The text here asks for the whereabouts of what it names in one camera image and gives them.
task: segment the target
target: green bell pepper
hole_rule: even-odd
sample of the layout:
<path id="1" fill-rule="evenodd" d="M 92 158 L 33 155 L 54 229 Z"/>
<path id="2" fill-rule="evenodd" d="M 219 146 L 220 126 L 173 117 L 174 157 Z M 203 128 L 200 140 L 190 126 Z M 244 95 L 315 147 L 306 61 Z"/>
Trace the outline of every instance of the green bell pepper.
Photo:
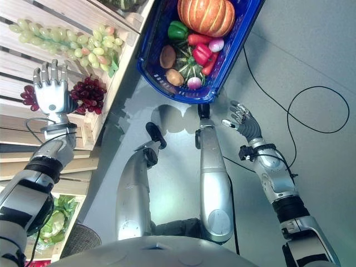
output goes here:
<path id="1" fill-rule="evenodd" d="M 186 40 L 188 28 L 180 21 L 172 21 L 168 28 L 168 38 L 170 40 Z"/>

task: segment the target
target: potato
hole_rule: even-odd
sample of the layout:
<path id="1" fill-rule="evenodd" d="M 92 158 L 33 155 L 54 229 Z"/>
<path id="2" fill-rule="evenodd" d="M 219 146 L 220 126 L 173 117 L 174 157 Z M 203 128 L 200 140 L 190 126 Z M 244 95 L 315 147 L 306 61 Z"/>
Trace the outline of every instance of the potato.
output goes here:
<path id="1" fill-rule="evenodd" d="M 184 83 L 183 76 L 173 68 L 166 72 L 166 77 L 167 81 L 174 86 L 181 86 Z"/>
<path id="2" fill-rule="evenodd" d="M 170 45 L 164 46 L 161 51 L 160 63 L 162 68 L 171 68 L 173 67 L 174 62 L 176 61 L 176 51 Z"/>

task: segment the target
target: gray floor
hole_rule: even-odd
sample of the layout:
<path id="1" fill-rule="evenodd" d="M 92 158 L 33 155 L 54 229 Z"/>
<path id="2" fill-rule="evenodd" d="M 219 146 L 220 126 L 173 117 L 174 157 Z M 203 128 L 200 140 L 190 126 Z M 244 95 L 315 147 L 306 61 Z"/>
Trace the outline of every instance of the gray floor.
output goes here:
<path id="1" fill-rule="evenodd" d="M 299 174 L 297 186 L 343 266 L 355 265 L 356 251 L 355 14 L 352 0 L 266 1 L 245 45 L 256 78 L 284 107 L 296 93 L 314 85 L 332 87 L 350 104 L 349 123 L 335 134 L 322 135 L 290 120 L 298 148 L 293 166 Z M 222 152 L 237 160 L 238 149 L 246 142 L 219 123 L 228 116 L 230 100 L 245 104 L 259 121 L 264 138 L 275 143 L 288 161 L 293 159 L 286 113 L 258 89 L 243 54 L 212 105 Z M 343 123 L 347 111 L 335 94 L 316 89 L 301 95 L 291 112 L 308 125 L 328 131 Z M 149 139 L 144 131 L 148 121 L 162 128 L 168 143 L 159 164 L 149 171 L 153 221 L 160 224 L 199 216 L 196 107 L 154 91 L 133 62 L 112 108 L 99 168 L 81 213 L 104 244 L 115 240 L 117 185 L 133 149 Z M 284 266 L 279 223 L 258 178 L 228 161 L 226 167 L 234 184 L 241 255 L 259 266 Z M 225 246 L 233 249 L 234 243 L 230 240 Z"/>

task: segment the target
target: orange pumpkin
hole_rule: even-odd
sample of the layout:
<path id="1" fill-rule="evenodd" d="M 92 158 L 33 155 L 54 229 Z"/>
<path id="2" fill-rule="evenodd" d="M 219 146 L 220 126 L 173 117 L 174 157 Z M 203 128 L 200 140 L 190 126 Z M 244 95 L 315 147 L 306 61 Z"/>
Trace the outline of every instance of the orange pumpkin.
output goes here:
<path id="1" fill-rule="evenodd" d="M 235 22 L 229 0 L 178 0 L 178 15 L 186 26 L 210 37 L 227 35 Z"/>

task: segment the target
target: grape bunch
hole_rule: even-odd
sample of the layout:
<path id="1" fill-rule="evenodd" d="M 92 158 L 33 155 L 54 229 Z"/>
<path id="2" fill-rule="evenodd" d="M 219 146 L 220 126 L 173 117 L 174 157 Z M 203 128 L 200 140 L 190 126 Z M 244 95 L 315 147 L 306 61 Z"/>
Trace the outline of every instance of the grape bunch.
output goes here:
<path id="1" fill-rule="evenodd" d="M 101 114 L 103 107 L 103 99 L 106 89 L 100 87 L 98 79 L 92 80 L 91 77 L 86 77 L 84 82 L 77 82 L 71 91 L 71 97 L 77 101 L 79 107 L 76 109 L 78 113 L 84 114 L 95 112 Z"/>
<path id="2" fill-rule="evenodd" d="M 31 106 L 32 111 L 37 111 L 39 109 L 39 105 L 37 103 L 36 95 L 34 94 L 33 86 L 26 85 L 23 89 L 24 92 L 20 94 L 23 98 L 22 103 L 26 106 Z"/>
<path id="3" fill-rule="evenodd" d="M 42 27 L 41 25 L 18 19 L 17 25 L 9 29 L 19 33 L 19 41 L 40 46 L 52 55 L 64 55 L 73 61 L 79 61 L 82 67 L 101 67 L 108 72 L 113 60 L 120 56 L 123 40 L 115 34 L 112 26 L 99 25 L 93 35 L 78 35 L 61 27 Z"/>

